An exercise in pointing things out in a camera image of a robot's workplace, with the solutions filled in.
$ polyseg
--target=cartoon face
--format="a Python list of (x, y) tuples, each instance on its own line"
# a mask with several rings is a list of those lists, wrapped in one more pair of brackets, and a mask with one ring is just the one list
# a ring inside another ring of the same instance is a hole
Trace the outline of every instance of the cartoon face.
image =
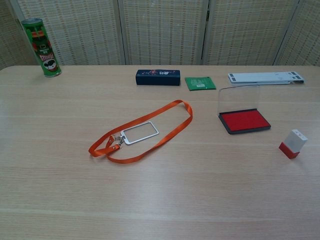
[(56, 70), (57, 64), (56, 64), (56, 61), (53, 58), (51, 58), (51, 59), (45, 60), (43, 62), (43, 66), (49, 71), (53, 72)]

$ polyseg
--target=woven panel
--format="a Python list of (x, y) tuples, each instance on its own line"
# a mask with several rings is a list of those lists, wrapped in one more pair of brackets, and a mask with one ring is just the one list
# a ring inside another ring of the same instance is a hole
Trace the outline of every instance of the woven panel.
[(208, 0), (119, 1), (129, 64), (200, 64)]
[(35, 65), (35, 57), (6, 1), (0, 0), (0, 6), (0, 70), (13, 65)]
[(122, 63), (113, 0), (18, 0), (18, 3), (26, 19), (43, 19), (61, 64)]
[(278, 65), (320, 66), (320, 1), (305, 0), (301, 4)]
[(295, 0), (213, 1), (203, 63), (272, 65), (295, 5)]

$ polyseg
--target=orange lanyard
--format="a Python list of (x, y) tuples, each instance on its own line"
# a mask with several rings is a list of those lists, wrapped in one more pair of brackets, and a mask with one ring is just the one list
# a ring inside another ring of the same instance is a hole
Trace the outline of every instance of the orange lanyard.
[[(118, 151), (121, 148), (121, 144), (122, 144), (122, 142), (119, 141), (117, 144), (112, 145), (112, 143), (115, 140), (119, 139), (119, 137), (115, 137), (113, 134), (118, 133), (122, 130), (128, 129), (130, 127), (136, 126), (138, 124), (141, 124), (141, 123), (175, 107), (176, 105), (178, 105), (180, 103), (184, 104), (184, 107), (190, 116), (187, 118), (187, 120), (185, 120), (183, 123), (181, 123), (179, 126), (177, 126), (174, 130), (172, 130), (168, 135), (166, 135), (164, 138), (162, 138), (156, 145), (154, 145), (148, 151), (145, 151), (144, 153), (142, 153), (138, 156), (135, 156), (135, 157), (130, 157), (130, 158), (126, 158), (126, 159), (116, 159), (116, 158), (113, 158), (110, 156), (113, 152)], [(102, 155), (106, 155), (106, 157), (111, 162), (118, 163), (118, 164), (131, 164), (131, 163), (137, 162), (140, 159), (142, 159), (145, 155), (147, 155), (148, 153), (151, 153), (153, 150), (164, 145), (166, 142), (168, 142), (170, 139), (172, 139), (175, 135), (180, 133), (183, 129), (185, 129), (185, 127), (187, 127), (191, 123), (192, 118), (193, 118), (193, 112), (192, 112), (192, 108), (191, 108), (190, 104), (186, 101), (183, 101), (183, 100), (175, 100), (175, 101), (170, 102), (169, 104), (159, 108), (158, 110), (156, 110), (154, 112), (151, 112), (147, 115), (139, 117), (133, 121), (127, 122), (121, 126), (116, 127), (115, 129), (107, 132), (105, 135), (103, 135), (99, 140), (97, 140), (89, 148), (89, 153), (93, 157), (100, 157)], [(105, 148), (97, 149), (107, 138), (109, 138), (109, 140), (107, 141)]]

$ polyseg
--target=can label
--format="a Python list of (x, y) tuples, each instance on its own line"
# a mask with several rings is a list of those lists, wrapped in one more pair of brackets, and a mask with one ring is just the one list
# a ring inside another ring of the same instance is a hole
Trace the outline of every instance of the can label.
[(35, 52), (37, 61), (46, 77), (54, 77), (61, 73), (51, 43), (48, 39), (43, 21), (39, 18), (22, 21), (22, 25)]

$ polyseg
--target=can lid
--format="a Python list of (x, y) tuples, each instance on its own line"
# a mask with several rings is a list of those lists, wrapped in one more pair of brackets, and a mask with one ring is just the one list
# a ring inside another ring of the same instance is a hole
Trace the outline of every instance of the can lid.
[(42, 22), (41, 18), (29, 18), (29, 19), (21, 21), (22, 24), (36, 24), (36, 23), (41, 23), (41, 22)]

